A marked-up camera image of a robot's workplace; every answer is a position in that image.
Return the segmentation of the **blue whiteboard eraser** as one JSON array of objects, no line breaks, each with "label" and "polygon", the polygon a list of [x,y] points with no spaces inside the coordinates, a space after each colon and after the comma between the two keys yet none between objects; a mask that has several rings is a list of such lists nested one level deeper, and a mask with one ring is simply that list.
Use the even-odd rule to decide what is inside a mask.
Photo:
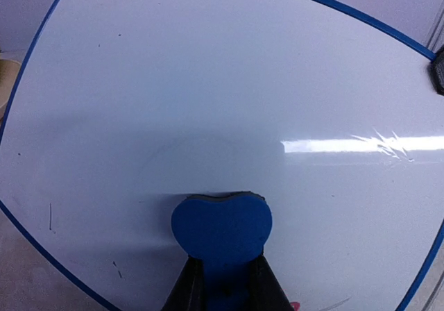
[{"label": "blue whiteboard eraser", "polygon": [[252,192],[191,195],[171,215],[171,229],[185,253],[203,261],[204,310],[244,310],[249,262],[264,250],[272,228],[265,199]]}]

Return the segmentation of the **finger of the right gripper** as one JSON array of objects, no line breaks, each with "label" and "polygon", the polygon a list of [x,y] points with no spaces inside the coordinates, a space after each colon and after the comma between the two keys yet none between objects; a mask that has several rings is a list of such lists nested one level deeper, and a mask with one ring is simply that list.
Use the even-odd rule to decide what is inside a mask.
[{"label": "finger of the right gripper", "polygon": [[443,79],[443,58],[444,48],[441,47],[433,61],[428,66],[429,76],[431,78],[432,85],[437,94],[444,93],[444,79]]}]

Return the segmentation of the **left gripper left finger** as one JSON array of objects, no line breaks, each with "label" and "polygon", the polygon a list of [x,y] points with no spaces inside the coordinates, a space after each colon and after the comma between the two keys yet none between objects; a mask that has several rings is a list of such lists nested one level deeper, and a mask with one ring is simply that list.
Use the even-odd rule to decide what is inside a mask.
[{"label": "left gripper left finger", "polygon": [[203,261],[189,255],[161,311],[203,311],[204,283]]}]

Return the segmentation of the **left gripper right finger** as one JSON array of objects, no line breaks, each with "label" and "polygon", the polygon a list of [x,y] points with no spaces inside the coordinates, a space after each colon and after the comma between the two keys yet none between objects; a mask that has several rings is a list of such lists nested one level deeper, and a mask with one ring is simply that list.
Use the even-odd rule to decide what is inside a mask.
[{"label": "left gripper right finger", "polygon": [[249,262],[249,310],[292,311],[293,307],[275,277],[264,252]]}]

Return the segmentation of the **small blue-framed whiteboard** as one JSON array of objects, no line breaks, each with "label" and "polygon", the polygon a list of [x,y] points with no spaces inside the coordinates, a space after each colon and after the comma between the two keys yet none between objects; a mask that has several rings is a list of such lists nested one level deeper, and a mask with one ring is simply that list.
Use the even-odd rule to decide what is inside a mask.
[{"label": "small blue-framed whiteboard", "polygon": [[406,310],[443,243],[436,54],[336,0],[54,0],[1,125],[1,211],[109,310],[160,310],[191,195],[262,196],[303,310]]}]

